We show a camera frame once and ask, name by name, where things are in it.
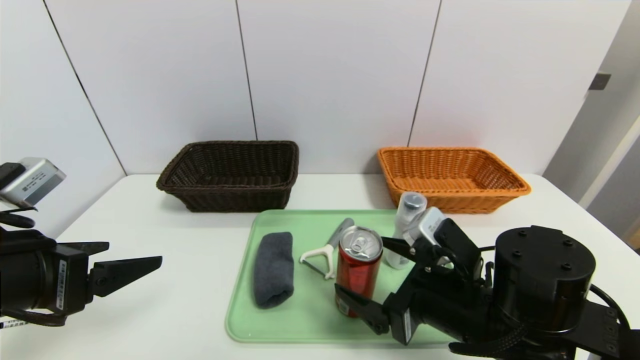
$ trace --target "white table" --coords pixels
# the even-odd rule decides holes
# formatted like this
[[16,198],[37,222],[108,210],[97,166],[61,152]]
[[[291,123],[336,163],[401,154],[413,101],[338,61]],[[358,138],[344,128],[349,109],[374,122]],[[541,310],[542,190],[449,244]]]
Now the white table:
[[[640,257],[547,180],[525,175],[530,195],[490,215],[453,215],[479,245],[493,245],[513,227],[562,229],[596,257],[593,282],[640,326]],[[27,325],[2,332],[5,360],[114,359],[462,359],[445,345],[240,344],[225,332],[225,315],[255,214],[190,213],[156,189],[155,175],[116,184],[58,239],[109,241],[93,261],[164,256],[162,267],[106,298],[96,297],[62,328]],[[379,175],[300,175],[287,209],[393,208]],[[578,359],[588,353],[580,352]]]

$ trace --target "silver camera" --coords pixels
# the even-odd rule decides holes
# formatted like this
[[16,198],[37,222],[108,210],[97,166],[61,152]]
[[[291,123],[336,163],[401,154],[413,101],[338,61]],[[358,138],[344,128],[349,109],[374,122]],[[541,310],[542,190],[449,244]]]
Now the silver camera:
[[30,208],[67,176],[44,158],[24,158],[0,166],[0,201]]

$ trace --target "black motor housing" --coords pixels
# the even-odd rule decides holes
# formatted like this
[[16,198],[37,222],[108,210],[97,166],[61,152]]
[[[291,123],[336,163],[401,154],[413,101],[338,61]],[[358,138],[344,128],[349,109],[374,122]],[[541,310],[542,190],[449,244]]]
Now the black motor housing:
[[505,231],[495,244],[495,305],[514,326],[570,331],[580,320],[595,267],[589,249],[560,230]]

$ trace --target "brown wicker basket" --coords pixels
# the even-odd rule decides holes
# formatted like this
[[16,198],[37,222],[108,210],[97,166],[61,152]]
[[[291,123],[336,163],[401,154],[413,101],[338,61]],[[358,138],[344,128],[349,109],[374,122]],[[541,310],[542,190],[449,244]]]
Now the brown wicker basket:
[[473,147],[386,147],[378,151],[396,206],[403,192],[419,192],[445,213],[492,213],[531,192],[496,155]]
[[211,141],[185,146],[156,186],[194,212],[284,209],[298,176],[290,141]]

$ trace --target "white bottle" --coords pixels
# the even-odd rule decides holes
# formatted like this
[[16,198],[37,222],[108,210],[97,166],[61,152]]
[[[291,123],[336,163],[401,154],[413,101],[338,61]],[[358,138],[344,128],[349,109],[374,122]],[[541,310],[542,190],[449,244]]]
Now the white bottle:
[[[396,212],[396,230],[394,231],[393,238],[402,239],[403,232],[407,225],[420,215],[427,208],[427,198],[421,193],[417,192],[405,192],[400,196],[398,202],[398,210]],[[396,254],[395,252],[385,249],[385,261],[392,268],[402,269],[408,263],[409,259]]]

